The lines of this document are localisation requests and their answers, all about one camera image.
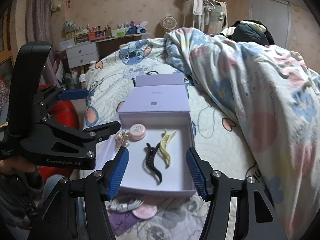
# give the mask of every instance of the blue gripper pad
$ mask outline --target blue gripper pad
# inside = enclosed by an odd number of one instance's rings
[[[110,177],[109,180],[109,190],[107,193],[107,197],[109,200],[112,200],[117,194],[118,190],[125,172],[125,169],[127,168],[128,162],[129,162],[129,151],[125,147],[121,147],[116,157],[113,159],[112,162],[114,163],[115,169]]]
[[[207,188],[206,188],[207,185],[206,185],[205,178],[201,170],[199,169],[199,166],[196,163],[196,160],[192,155],[192,152],[189,149],[187,150],[187,165],[191,173],[193,183],[196,186],[198,195],[203,199],[206,198],[209,194],[207,192]]]
[[[68,100],[77,100],[87,98],[89,95],[89,91],[87,89],[72,89],[62,91],[58,95],[58,100],[68,101]]]

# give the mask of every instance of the white charging cable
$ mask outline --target white charging cable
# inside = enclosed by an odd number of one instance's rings
[[[123,195],[110,202],[110,210],[124,213],[140,207],[143,204],[142,197],[134,195]]]

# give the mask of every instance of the purple paper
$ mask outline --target purple paper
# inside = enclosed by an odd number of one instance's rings
[[[130,211],[126,213],[112,213],[109,215],[109,221],[115,235],[120,236],[134,226],[139,221],[139,218]]]

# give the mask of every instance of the white door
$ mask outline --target white door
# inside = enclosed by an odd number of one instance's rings
[[[291,29],[289,5],[274,0],[251,0],[249,17],[268,28],[277,46],[288,48]]]

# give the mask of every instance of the pink round coaster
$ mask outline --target pink round coaster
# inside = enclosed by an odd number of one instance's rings
[[[150,205],[147,203],[143,203],[140,207],[132,210],[132,213],[141,219],[149,219],[153,217],[157,213],[158,207],[154,205]]]

